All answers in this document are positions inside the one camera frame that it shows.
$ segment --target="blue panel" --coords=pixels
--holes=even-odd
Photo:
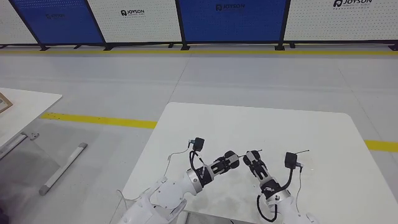
[[[179,0],[185,38],[279,40],[286,0]]]
[[[14,0],[43,44],[100,43],[84,0]]]

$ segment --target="white table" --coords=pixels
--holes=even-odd
[[[161,178],[169,154],[183,151],[188,139],[195,137],[205,139],[200,154],[207,163],[228,150],[241,155],[262,149],[262,160],[281,185],[289,176],[285,152],[309,149],[298,156],[305,166],[298,201],[302,213],[313,213],[322,224],[398,223],[398,204],[344,113],[169,103],[124,187],[124,196],[136,198]],[[166,176],[179,179],[189,168],[188,153],[173,156]],[[298,177],[295,170],[289,187],[294,196]],[[256,208],[258,184],[241,161],[196,197],[187,194],[185,210],[262,223]]]
[[[30,140],[37,138],[39,134],[29,130],[28,125],[58,102],[62,95],[9,88],[0,88],[0,92],[13,104],[6,111],[0,113],[0,159],[2,159],[26,138]],[[49,191],[86,146],[85,143],[79,145],[68,158],[67,164],[61,166],[39,190],[41,195],[45,195]]]

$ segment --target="joyson logo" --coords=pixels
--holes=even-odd
[[[349,9],[369,7],[373,0],[335,0],[333,7],[348,7]]]
[[[46,14],[45,17],[47,19],[61,19],[61,18],[64,18],[65,15],[64,14],[60,14],[60,13],[58,13],[58,14]]]
[[[216,4],[216,11],[231,11],[244,9],[244,4]]]
[[[145,14],[144,10],[121,10],[120,13],[124,17],[142,16]]]

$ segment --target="white panel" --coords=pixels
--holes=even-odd
[[[36,44],[8,0],[0,0],[0,44]]]
[[[292,0],[285,40],[398,39],[398,0]]]
[[[107,42],[181,41],[175,0],[88,2]],[[121,11],[126,11],[127,16],[122,15]]]

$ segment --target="cardboard box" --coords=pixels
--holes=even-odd
[[[11,101],[9,101],[2,93],[0,93],[0,113],[2,113],[11,106]]]

